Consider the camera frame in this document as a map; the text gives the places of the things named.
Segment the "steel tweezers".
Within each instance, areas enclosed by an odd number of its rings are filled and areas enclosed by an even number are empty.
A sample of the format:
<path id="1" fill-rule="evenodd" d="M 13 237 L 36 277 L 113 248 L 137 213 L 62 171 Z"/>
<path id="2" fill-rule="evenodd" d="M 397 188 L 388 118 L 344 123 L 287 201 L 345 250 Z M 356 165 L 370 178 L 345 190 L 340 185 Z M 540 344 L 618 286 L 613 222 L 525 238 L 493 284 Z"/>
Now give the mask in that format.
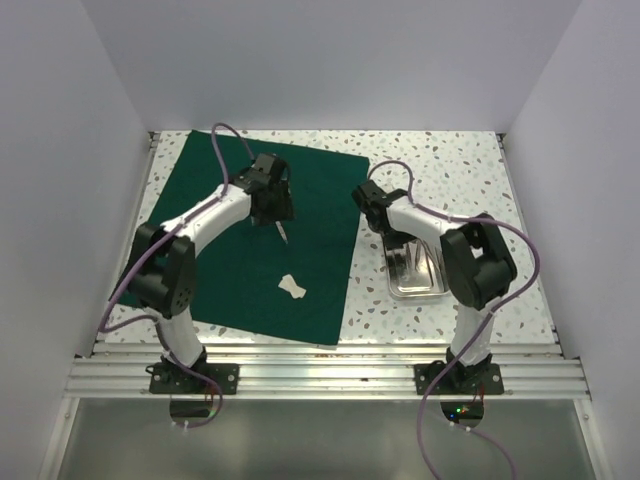
<path id="1" fill-rule="evenodd" d="M 275 222 L 275 226 L 276 226 L 276 229 L 277 229 L 281 239 L 284 241 L 285 245 L 288 245 L 289 244 L 288 236 L 287 236 L 287 234 L 285 232 L 285 229 L 284 229 L 284 226 L 283 226 L 282 222 L 276 221 Z"/>

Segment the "steel instrument tray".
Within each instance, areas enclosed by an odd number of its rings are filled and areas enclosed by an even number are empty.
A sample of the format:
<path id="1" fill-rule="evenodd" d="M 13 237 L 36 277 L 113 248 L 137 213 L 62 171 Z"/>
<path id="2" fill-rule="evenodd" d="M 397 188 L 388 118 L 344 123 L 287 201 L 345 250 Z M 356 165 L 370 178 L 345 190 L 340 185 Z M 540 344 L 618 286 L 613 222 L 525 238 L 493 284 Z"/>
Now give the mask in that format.
<path id="1" fill-rule="evenodd" d="M 400 245 L 383 240 L 387 283 L 398 300 L 425 300 L 449 293 L 441 255 L 430 245 L 413 239 Z"/>

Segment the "white bow-shaped gauze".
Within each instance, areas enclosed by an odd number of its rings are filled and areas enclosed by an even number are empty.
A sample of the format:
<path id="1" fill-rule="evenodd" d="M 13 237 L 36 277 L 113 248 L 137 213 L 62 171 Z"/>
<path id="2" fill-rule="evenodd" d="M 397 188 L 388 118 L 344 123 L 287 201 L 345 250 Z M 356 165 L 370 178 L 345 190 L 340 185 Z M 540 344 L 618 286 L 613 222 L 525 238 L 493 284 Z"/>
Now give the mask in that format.
<path id="1" fill-rule="evenodd" d="M 293 299 L 302 299 L 305 297 L 307 292 L 306 289 L 300 287 L 296 283 L 295 279 L 290 274 L 286 274 L 281 278 L 278 287 L 287 292 Z"/>

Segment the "steel surgical scissors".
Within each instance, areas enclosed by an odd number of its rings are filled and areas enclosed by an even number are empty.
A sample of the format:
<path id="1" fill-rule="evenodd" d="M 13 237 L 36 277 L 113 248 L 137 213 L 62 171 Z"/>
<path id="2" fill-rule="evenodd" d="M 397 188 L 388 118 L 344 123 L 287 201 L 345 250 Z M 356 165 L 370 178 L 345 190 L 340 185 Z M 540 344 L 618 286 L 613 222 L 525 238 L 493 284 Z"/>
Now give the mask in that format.
<path id="1" fill-rule="evenodd" d="M 403 252 L 410 272 L 435 273 L 439 270 L 437 252 L 425 241 L 414 239 L 404 245 Z"/>

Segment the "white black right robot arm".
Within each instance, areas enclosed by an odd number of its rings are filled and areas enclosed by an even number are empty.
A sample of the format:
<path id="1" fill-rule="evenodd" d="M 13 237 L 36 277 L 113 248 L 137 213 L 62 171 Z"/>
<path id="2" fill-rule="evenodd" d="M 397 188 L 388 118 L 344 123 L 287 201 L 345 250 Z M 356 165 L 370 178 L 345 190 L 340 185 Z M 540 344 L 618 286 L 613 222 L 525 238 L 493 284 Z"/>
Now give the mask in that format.
<path id="1" fill-rule="evenodd" d="M 386 192 L 372 180 L 356 187 L 352 198 L 370 230 L 381 236 L 387 255 L 416 243 L 438 266 L 446 290 L 458 303 L 445 379 L 454 391 L 470 391 L 481 380 L 479 366 L 489 361 L 491 309 L 506 298 L 517 277 L 493 217 L 480 214 L 455 224 L 440 212 L 420 210 L 407 191 Z"/>

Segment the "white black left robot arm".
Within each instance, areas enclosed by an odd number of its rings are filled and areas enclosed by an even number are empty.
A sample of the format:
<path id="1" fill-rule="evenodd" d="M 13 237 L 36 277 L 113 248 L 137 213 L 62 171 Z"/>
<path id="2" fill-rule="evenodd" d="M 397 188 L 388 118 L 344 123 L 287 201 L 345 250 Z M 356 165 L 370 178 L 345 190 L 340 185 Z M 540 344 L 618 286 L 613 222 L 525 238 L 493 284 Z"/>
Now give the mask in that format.
<path id="1" fill-rule="evenodd" d="M 294 218 L 290 191 L 291 167 L 246 168 L 192 208 L 156 226 L 141 225 L 127 265 L 114 291 L 134 297 L 154 322 L 164 357 L 175 365 L 172 379 L 185 392 L 201 390 L 208 379 L 199 362 L 205 348 L 190 312 L 195 297 L 197 257 L 217 237 L 250 218 L 258 226 Z"/>

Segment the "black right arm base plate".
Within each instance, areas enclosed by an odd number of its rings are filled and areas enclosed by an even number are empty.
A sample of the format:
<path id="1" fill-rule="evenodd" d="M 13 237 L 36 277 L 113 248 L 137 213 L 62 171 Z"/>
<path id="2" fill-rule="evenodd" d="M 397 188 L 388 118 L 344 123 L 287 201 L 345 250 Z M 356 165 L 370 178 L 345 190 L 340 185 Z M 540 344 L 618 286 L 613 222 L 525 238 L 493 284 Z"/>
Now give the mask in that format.
<path id="1" fill-rule="evenodd" d="M 445 369 L 442 361 L 413 366 L 416 393 L 423 395 Z M 502 374 L 497 364 L 466 367 L 456 364 L 430 390 L 430 395 L 502 395 L 505 393 Z"/>

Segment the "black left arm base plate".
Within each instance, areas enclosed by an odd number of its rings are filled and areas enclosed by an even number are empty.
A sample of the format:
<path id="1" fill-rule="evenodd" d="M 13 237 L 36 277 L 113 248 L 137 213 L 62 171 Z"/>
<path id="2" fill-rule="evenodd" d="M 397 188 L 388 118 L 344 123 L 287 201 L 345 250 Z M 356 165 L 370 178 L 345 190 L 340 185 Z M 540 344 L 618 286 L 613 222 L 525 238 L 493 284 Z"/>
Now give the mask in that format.
<path id="1" fill-rule="evenodd" d="M 211 383 L 201 376 L 214 381 L 223 395 L 235 395 L 240 378 L 240 367 L 231 363 L 201 364 L 196 367 L 197 376 L 167 362 L 149 365 L 145 372 L 150 375 L 149 392 L 161 395 L 214 393 Z"/>

